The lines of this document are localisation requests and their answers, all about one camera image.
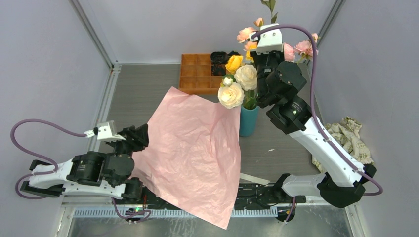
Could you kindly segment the yellow pink flower bunch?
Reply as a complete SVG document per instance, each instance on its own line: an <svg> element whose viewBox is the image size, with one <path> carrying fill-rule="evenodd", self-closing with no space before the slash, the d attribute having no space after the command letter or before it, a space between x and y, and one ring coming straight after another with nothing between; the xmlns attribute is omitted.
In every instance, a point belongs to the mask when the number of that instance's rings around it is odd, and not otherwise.
<svg viewBox="0 0 419 237"><path fill-rule="evenodd" d="M250 56L250 51L257 48L256 42L247 42L245 44L245 56L232 55L227 64L226 70L228 75L223 80L223 86L229 86L231 83L237 83L243 93L244 98L242 105L248 110L257 107L256 104L256 87L257 87L257 70L254 60Z"/></svg>

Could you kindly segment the peach rose stem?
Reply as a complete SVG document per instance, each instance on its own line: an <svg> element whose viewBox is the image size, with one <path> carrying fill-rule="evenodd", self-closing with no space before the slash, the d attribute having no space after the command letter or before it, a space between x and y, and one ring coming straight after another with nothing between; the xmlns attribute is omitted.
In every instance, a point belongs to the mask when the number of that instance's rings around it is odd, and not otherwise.
<svg viewBox="0 0 419 237"><path fill-rule="evenodd" d="M244 51L250 51L251 49L256 49L256 42L250 41L250 34L256 32L264 25L264 20L262 18L257 18L254 21L254 27L246 27L239 31L237 35L237 41L240 44L244 44Z"/></svg>

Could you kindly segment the white rose stem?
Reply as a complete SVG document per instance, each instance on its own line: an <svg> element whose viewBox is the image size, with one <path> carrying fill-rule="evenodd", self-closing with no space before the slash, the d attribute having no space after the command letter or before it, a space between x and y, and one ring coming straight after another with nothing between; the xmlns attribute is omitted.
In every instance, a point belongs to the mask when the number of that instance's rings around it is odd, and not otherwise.
<svg viewBox="0 0 419 237"><path fill-rule="evenodd" d="M237 83L231 83L229 86L223 86L223 77L220 88L218 89L217 97L221 105L227 109L233 109L235 107L243 106L242 101L244 93L241 87Z"/></svg>

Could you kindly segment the pink rose stem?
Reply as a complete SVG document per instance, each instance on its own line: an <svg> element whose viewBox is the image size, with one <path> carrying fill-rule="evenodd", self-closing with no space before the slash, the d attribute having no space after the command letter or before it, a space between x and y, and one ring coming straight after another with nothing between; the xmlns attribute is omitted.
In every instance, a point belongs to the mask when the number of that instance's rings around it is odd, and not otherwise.
<svg viewBox="0 0 419 237"><path fill-rule="evenodd" d="M283 47L285 61L303 63L313 59L313 47L310 39L301 41L294 47L284 42Z"/></svg>

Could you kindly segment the pink wrapping paper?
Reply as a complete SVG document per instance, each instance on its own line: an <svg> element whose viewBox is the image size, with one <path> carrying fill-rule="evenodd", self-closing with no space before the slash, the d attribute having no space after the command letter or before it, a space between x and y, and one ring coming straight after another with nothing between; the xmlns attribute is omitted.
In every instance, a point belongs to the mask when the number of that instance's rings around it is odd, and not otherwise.
<svg viewBox="0 0 419 237"><path fill-rule="evenodd" d="M133 177L168 203L227 229L241 170L240 108L170 88L148 121Z"/></svg>

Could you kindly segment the cream ribbon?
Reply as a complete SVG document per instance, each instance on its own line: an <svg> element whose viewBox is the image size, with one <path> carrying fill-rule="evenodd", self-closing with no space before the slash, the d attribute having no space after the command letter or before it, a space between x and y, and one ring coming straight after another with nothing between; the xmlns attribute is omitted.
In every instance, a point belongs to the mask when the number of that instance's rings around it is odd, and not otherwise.
<svg viewBox="0 0 419 237"><path fill-rule="evenodd" d="M268 185L270 183L270 180L258 178L258 177L244 174L244 173L240 173L240 178L245 181L249 181L249 182L260 184L260 185Z"/></svg>

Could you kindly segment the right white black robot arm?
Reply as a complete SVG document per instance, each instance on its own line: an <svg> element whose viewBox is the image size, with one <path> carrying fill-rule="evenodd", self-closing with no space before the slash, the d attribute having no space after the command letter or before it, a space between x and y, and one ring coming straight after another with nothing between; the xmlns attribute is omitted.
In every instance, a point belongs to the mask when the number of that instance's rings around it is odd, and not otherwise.
<svg viewBox="0 0 419 237"><path fill-rule="evenodd" d="M338 208L358 202L376 168L346 152L299 97L307 81L298 64L285 61L278 51L251 56L257 69L257 104L267 108L276 128L299 142L325 169L317 175L283 174L274 185L276 200L285 203L295 196L317 196Z"/></svg>

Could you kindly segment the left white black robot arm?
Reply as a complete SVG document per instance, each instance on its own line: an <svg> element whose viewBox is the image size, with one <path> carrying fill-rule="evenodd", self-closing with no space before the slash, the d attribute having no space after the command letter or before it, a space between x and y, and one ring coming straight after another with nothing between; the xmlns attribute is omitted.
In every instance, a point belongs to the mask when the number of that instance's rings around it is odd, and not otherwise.
<svg viewBox="0 0 419 237"><path fill-rule="evenodd" d="M107 121L84 135L103 141L113 148L112 152L88 151L63 163L35 159L29 176L16 184L18 194L28 199L96 195L140 203L143 183L131 176L135 166L132 156L148 147L148 124L116 131L114 122Z"/></svg>

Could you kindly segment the teal vase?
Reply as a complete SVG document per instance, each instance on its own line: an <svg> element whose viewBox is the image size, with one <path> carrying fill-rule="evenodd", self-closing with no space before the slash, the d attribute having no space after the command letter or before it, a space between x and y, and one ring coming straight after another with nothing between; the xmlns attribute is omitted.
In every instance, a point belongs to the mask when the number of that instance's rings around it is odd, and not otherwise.
<svg viewBox="0 0 419 237"><path fill-rule="evenodd" d="M240 137L249 137L253 135L256 127L258 109L258 106L251 110L246 109L244 106L241 107L239 128Z"/></svg>

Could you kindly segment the dark rolled cloth back-right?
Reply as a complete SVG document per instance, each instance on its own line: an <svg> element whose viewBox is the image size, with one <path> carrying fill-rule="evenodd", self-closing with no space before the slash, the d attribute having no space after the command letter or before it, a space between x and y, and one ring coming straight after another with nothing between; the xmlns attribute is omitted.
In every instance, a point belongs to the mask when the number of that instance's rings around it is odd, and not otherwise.
<svg viewBox="0 0 419 237"><path fill-rule="evenodd" d="M236 51L231 51L231 52L228 53L228 56L229 57L231 57L231 56L238 56L238 55L240 55L240 53L238 53Z"/></svg>

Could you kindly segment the dark rolled cloth back-left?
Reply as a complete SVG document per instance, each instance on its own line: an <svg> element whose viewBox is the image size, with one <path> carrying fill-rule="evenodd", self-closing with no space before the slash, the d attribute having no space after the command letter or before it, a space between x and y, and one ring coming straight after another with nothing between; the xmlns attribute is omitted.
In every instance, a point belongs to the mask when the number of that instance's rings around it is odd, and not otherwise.
<svg viewBox="0 0 419 237"><path fill-rule="evenodd" d="M213 65L224 65L228 62L229 56L224 51L216 51L211 53L210 60Z"/></svg>

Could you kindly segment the dark rolled cloth middle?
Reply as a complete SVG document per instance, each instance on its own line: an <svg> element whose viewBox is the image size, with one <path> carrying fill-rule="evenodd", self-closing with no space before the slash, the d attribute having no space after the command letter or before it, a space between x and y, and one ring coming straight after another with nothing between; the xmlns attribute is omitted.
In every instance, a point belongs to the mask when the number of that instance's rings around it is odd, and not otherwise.
<svg viewBox="0 0 419 237"><path fill-rule="evenodd" d="M211 66L211 75L212 76L224 76L226 75L225 65L214 64Z"/></svg>

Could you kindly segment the orange compartment tray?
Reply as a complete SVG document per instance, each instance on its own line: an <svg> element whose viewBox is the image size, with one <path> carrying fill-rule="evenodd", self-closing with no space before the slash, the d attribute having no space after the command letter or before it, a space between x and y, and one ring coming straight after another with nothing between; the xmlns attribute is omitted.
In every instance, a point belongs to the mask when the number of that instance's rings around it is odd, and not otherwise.
<svg viewBox="0 0 419 237"><path fill-rule="evenodd" d="M224 76L212 76L211 66L209 53L181 55L178 89L187 94L216 94Z"/></svg>

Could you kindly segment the crumpled cream patterned cloth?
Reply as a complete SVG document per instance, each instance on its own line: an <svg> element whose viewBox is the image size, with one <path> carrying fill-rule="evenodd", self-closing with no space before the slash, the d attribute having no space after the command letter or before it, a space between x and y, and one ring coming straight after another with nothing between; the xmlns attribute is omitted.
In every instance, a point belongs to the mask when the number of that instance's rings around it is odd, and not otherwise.
<svg viewBox="0 0 419 237"><path fill-rule="evenodd" d="M371 151L360 138L361 123L351 117L344 117L339 123L326 124L327 132L357 161L374 164Z"/></svg>

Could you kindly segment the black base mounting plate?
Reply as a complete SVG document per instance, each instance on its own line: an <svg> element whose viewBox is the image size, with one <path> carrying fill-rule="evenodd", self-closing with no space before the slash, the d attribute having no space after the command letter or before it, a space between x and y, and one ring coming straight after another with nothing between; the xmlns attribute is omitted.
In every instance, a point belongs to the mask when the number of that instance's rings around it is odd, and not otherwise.
<svg viewBox="0 0 419 237"><path fill-rule="evenodd" d="M251 183L240 183L237 192L237 198L234 204L234 210L265 210L271 207L285 204L291 205L292 197L280 199L276 196L273 184L259 185ZM138 204L152 210L178 210L179 208L169 202L161 199L151 192L147 187L143 187L139 199L116 200L116 204Z"/></svg>

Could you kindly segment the aluminium front rail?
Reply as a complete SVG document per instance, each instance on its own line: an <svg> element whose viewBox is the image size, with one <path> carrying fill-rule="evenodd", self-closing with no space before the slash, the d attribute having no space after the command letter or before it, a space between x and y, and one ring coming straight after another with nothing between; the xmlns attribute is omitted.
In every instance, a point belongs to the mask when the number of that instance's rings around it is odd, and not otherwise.
<svg viewBox="0 0 419 237"><path fill-rule="evenodd" d="M64 197L62 207L71 207L74 210L74 217L116 217L117 214L112 205L112 201L107 197ZM280 204L265 210L234 210L232 217L286 217L286 211L290 205ZM117 209L121 215L129 215L142 210L151 210L152 218L189 218L192 214L182 210L152 210L140 207L138 204L117 204Z"/></svg>

